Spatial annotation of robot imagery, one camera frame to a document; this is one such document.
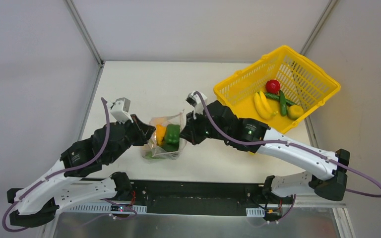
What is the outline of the green bell pepper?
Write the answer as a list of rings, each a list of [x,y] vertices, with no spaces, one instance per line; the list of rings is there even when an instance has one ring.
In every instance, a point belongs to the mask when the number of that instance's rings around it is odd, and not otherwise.
[[[164,137],[164,142],[167,144],[179,144],[181,127],[179,124],[168,124],[167,131]]]

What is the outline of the green leaf vegetable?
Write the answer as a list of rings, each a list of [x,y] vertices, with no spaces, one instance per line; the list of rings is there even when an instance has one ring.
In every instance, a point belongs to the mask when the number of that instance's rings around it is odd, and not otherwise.
[[[147,160],[165,159],[163,156],[153,155],[152,152],[146,152],[146,153],[144,153],[143,158],[145,158]]]

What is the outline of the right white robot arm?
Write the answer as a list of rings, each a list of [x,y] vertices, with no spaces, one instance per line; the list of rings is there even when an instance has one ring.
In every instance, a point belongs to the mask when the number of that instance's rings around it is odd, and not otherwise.
[[[239,151],[269,155],[304,169],[290,176],[268,176],[261,193],[264,201],[274,203],[281,197],[311,192],[331,201],[343,199],[349,151],[325,151],[292,140],[263,122],[238,118],[219,101],[208,104],[208,113],[202,102],[192,98],[186,101],[194,110],[186,115],[180,138],[192,145],[207,138],[217,139]]]

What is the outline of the clear pink-dotted zip bag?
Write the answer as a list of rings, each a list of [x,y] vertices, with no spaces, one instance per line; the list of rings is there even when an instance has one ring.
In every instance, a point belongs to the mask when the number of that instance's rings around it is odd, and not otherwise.
[[[155,132],[141,147],[141,156],[147,160],[178,159],[187,145],[187,141],[180,138],[185,127],[184,112],[152,118],[149,124],[155,127]]]

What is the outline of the dark green avocado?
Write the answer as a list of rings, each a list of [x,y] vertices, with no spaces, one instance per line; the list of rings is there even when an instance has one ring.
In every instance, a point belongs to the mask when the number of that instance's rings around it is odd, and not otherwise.
[[[177,152],[179,144],[163,144],[161,148],[166,152]]]

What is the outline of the orange bell pepper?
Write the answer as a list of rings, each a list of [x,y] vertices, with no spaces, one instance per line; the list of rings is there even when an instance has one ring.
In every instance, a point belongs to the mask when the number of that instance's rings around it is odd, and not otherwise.
[[[156,130],[155,130],[156,144],[158,146],[162,146],[164,143],[164,137],[165,137],[167,128],[161,124],[157,124],[155,127],[156,127]]]

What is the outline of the red tomato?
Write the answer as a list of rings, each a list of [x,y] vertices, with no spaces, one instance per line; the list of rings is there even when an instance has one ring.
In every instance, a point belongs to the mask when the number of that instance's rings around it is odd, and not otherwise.
[[[278,80],[271,79],[266,82],[265,89],[270,94],[277,94],[281,89],[281,85]]]

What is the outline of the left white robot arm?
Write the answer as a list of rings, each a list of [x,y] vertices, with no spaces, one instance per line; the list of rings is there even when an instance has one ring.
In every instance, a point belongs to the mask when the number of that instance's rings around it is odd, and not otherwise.
[[[71,188],[88,175],[108,166],[132,146],[143,146],[156,128],[143,123],[136,115],[125,122],[109,122],[89,138],[73,143],[40,179],[26,188],[11,188],[7,200],[11,204],[6,221],[23,231],[52,221],[57,214],[77,205],[100,199],[127,200],[132,193],[125,172]]]

